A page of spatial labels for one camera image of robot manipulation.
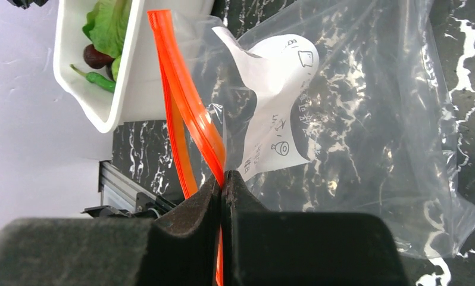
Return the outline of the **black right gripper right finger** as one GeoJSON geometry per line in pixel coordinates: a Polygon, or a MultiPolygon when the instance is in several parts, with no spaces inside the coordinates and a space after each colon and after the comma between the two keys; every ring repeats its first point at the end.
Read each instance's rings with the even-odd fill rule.
{"type": "Polygon", "coordinates": [[[392,234],[364,213],[274,212],[228,171],[224,285],[408,285],[392,234]]]}

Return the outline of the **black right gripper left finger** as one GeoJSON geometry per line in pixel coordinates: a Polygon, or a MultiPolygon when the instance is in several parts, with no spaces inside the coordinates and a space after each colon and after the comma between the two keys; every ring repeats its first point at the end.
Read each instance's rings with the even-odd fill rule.
{"type": "Polygon", "coordinates": [[[158,219],[18,219],[0,230],[0,285],[213,285],[220,187],[158,219]]]}

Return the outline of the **clear zip top bag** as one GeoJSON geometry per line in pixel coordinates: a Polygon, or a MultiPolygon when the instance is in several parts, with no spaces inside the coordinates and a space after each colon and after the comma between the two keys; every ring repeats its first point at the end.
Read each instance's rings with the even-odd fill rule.
{"type": "Polygon", "coordinates": [[[217,17],[148,11],[182,190],[220,187],[217,285],[228,171],[274,212],[380,218],[400,260],[459,251],[475,204],[457,190],[458,127],[433,33],[453,6],[296,1],[239,37],[217,17]]]}

